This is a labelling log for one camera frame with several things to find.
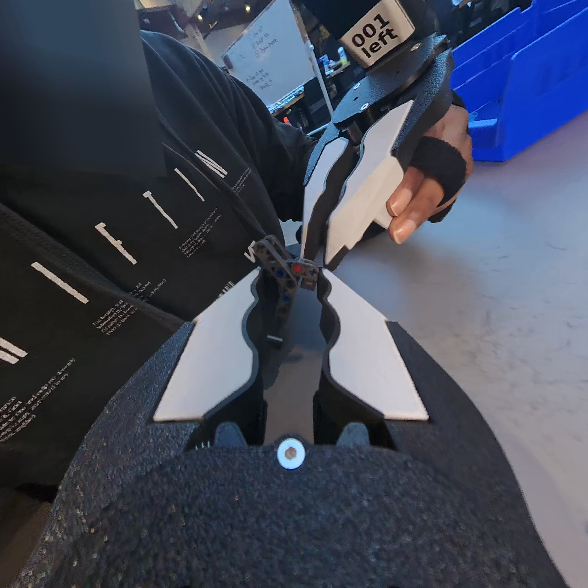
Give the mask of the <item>person's left hand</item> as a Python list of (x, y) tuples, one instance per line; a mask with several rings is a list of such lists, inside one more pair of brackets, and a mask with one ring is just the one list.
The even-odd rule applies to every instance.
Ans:
[(469, 116), (453, 104), (419, 141), (412, 163), (386, 202), (389, 233), (396, 244), (408, 240), (427, 220), (443, 219), (474, 168)]

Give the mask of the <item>grey brick beam piece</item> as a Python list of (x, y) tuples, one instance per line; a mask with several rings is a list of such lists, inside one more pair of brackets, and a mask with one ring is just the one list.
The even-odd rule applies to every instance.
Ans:
[(299, 263), (299, 257), (285, 249), (273, 235), (257, 241), (254, 254), (266, 277), (277, 286), (275, 313), (266, 338), (271, 345), (280, 348), (298, 290), (299, 276), (293, 266)]

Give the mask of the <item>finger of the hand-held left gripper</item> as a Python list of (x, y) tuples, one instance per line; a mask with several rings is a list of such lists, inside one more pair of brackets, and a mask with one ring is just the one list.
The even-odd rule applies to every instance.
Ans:
[(327, 223), (350, 174), (350, 143), (339, 137), (327, 143), (306, 182), (301, 257), (315, 260), (326, 242)]
[(324, 266), (334, 270), (364, 235), (398, 186), (403, 171), (392, 155), (393, 145), (413, 100), (395, 107), (365, 133), (360, 158), (345, 181), (341, 198), (327, 223)]

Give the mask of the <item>large whiteboard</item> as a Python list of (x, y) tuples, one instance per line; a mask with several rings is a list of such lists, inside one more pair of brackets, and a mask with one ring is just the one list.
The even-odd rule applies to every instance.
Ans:
[(270, 107), (317, 78), (330, 116), (334, 110), (299, 11), (272, 1), (222, 54), (229, 73)]

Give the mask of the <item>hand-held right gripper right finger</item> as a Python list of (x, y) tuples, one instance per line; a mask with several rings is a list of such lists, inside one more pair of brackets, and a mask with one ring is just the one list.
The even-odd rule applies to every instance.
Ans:
[(359, 423), (368, 442), (393, 445), (387, 422), (429, 422), (386, 316), (327, 269), (318, 298), (326, 349), (313, 398), (314, 443), (334, 445)]

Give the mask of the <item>grey desk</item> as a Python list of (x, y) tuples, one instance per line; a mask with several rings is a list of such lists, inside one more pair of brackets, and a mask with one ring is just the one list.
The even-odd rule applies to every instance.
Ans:
[(451, 213), (336, 269), (493, 429), (570, 587), (587, 587), (587, 113), (477, 163)]

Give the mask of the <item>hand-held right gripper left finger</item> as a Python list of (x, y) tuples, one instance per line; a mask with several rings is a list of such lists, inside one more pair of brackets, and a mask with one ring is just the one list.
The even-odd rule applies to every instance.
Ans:
[(196, 443), (235, 423), (248, 445), (263, 444), (263, 316), (254, 269), (194, 320), (154, 410), (155, 424), (195, 423)]

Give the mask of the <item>blue storage bin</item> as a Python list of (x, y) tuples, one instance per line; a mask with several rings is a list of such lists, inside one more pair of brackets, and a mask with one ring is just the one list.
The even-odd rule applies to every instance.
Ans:
[(508, 160), (587, 110), (587, 1), (517, 7), (453, 57), (474, 160)]

